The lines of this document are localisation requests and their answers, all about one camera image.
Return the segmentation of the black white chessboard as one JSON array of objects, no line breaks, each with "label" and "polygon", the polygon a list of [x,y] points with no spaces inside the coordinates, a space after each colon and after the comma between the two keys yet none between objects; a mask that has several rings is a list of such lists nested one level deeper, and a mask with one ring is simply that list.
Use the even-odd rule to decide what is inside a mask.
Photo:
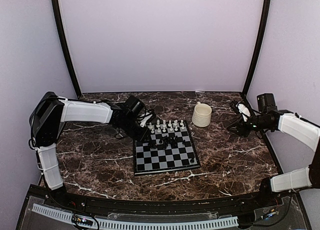
[{"label": "black white chessboard", "polygon": [[184,120],[148,124],[150,140],[136,141],[133,148],[135,176],[192,170],[201,167],[188,123]]}]

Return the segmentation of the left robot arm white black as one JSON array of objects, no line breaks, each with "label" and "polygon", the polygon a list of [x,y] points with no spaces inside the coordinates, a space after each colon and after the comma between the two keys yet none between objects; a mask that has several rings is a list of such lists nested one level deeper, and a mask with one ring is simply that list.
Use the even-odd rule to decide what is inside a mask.
[{"label": "left robot arm white black", "polygon": [[83,101],[44,94],[29,117],[30,148],[36,151],[38,168],[47,187],[53,191],[51,200],[60,208],[67,208],[70,196],[62,189],[64,183],[59,170],[57,143],[68,122],[88,122],[111,125],[135,141],[150,140],[148,123],[156,117],[154,110],[131,95],[124,102]]}]

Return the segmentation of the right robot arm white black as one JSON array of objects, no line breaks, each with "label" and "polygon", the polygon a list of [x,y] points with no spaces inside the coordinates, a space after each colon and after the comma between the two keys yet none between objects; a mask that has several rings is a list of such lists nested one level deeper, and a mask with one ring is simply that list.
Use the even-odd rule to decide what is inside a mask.
[{"label": "right robot arm white black", "polygon": [[285,110],[272,110],[259,115],[242,113],[227,130],[247,137],[251,132],[274,132],[271,145],[283,174],[267,178],[262,191],[255,195],[255,203],[266,207],[275,193],[320,187],[320,128],[298,114]]}]

